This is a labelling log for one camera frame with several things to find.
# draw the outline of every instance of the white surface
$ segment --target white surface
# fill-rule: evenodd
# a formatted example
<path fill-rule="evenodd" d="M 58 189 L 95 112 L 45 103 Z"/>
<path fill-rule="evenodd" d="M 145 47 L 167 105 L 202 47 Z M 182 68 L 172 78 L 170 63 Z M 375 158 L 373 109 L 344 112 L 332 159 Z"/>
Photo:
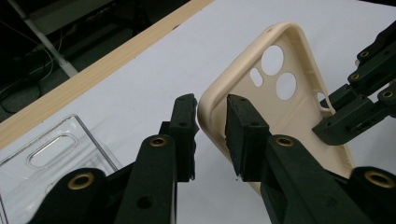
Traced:
<path fill-rule="evenodd" d="M 396 19 L 395 7 L 347 0 L 217 0 L 76 101 L 1 151 L 4 158 L 69 114 L 124 165 L 144 138 L 169 120 L 174 100 L 197 99 L 266 27 L 296 21 L 307 36 L 329 92 L 347 83 L 356 54 Z M 391 143 L 396 124 L 386 119 L 349 146 L 357 165 L 396 174 Z M 269 223 L 262 199 L 237 180 L 233 167 L 202 133 L 196 135 L 196 180 L 179 184 L 178 223 Z"/>

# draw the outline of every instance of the floor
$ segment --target floor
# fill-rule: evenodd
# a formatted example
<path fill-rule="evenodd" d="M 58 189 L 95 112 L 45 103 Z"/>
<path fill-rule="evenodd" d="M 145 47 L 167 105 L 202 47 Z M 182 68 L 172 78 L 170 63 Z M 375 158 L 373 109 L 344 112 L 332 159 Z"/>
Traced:
<path fill-rule="evenodd" d="M 164 1 L 166 3 L 163 4 L 159 2 L 158 0 L 148 1 L 146 15 L 152 23 L 160 20 L 183 4 L 182 1 Z M 121 8 L 123 10 L 120 15 L 125 17 L 125 14 L 128 14 L 128 10 L 125 13 L 125 8 L 128 8 L 128 6 Z M 61 54 L 78 71 L 107 55 L 137 33 L 131 27 L 115 23 L 115 20 L 109 14 L 108 8 L 101 10 L 95 15 L 85 18 L 79 24 L 63 30 L 59 40 L 55 41 L 55 47 L 59 48 Z M 37 50 L 31 57 L 31 76 L 39 78 L 18 87 L 15 91 L 7 94 L 7 97 L 1 97 L 0 122 L 34 102 L 40 95 L 50 92 L 69 79 L 56 62 L 50 61 L 48 54 L 44 50 Z M 5 89 L 6 87 L 0 89 L 0 93 L 4 92 Z"/>

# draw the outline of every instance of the beige phone case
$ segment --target beige phone case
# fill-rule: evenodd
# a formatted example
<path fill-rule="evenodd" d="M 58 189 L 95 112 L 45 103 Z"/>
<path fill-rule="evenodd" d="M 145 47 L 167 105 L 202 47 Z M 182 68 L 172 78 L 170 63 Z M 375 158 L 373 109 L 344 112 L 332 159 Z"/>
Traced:
<path fill-rule="evenodd" d="M 267 62 L 269 48 L 281 49 L 280 60 L 273 58 L 274 63 L 280 61 L 278 71 L 274 71 L 272 59 Z M 266 29 L 203 94 L 198 104 L 200 126 L 228 159 L 224 132 L 230 93 L 248 98 L 270 125 L 272 134 L 299 139 L 325 169 L 349 177 L 354 165 L 347 145 L 328 146 L 312 132 L 334 110 L 319 104 L 318 97 L 322 96 L 329 105 L 328 93 L 296 23 L 282 22 Z M 251 184 L 259 189 L 260 183 Z"/>

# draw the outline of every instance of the wooden edge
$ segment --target wooden edge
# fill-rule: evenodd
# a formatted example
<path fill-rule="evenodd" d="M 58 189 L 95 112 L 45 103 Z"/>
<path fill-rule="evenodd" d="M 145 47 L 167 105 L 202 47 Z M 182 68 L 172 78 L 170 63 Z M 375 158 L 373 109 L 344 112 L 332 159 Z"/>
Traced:
<path fill-rule="evenodd" d="M 43 120 L 49 118 L 77 99 L 81 94 L 113 74 L 213 1 L 191 0 L 53 91 L 26 106 L 19 113 L 0 123 L 0 149 L 17 140 Z"/>

